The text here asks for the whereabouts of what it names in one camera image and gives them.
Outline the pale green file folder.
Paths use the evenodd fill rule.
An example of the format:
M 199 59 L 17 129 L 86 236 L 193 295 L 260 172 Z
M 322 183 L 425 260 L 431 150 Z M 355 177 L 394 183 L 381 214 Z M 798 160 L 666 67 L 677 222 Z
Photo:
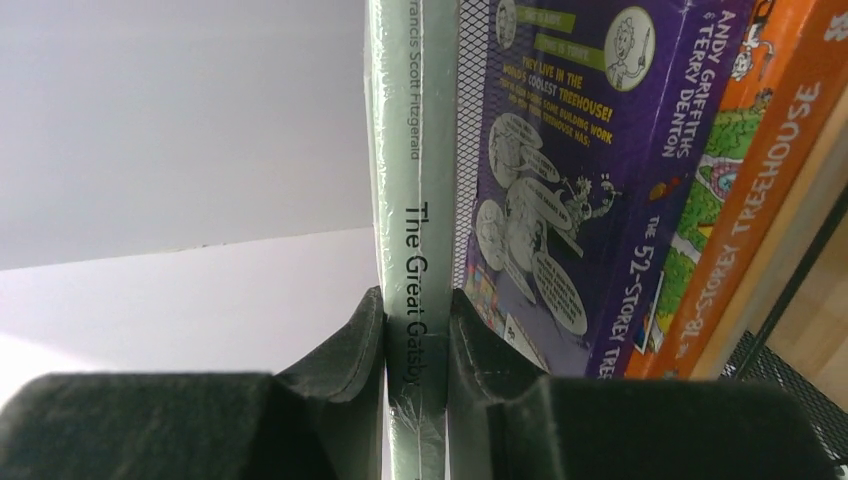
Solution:
M 459 13 L 455 1 L 367 5 L 365 83 L 396 479 L 445 475 Z

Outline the purple treehouse book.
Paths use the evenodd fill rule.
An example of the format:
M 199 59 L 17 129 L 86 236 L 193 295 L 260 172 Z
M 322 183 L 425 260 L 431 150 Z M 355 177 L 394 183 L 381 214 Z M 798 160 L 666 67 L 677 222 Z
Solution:
M 465 290 L 547 372 L 623 375 L 749 1 L 492 1 Z

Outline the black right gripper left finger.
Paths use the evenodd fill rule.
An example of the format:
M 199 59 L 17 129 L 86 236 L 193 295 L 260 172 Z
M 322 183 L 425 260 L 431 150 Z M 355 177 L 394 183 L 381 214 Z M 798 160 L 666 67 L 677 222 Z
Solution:
M 47 374 L 1 412 L 5 479 L 377 479 L 383 300 L 284 371 Z

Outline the orange green treehouse book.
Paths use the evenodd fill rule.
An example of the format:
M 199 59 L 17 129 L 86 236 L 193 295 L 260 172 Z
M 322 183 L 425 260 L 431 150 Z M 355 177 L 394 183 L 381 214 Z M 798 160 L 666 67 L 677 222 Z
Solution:
M 846 81 L 845 2 L 755 3 L 627 378 L 692 374 Z

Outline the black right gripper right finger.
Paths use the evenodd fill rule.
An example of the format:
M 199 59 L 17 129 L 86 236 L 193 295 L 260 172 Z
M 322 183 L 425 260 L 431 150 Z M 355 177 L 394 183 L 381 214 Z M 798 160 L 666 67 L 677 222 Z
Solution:
M 454 479 L 833 479 L 801 405 L 763 383 L 549 374 L 453 293 Z

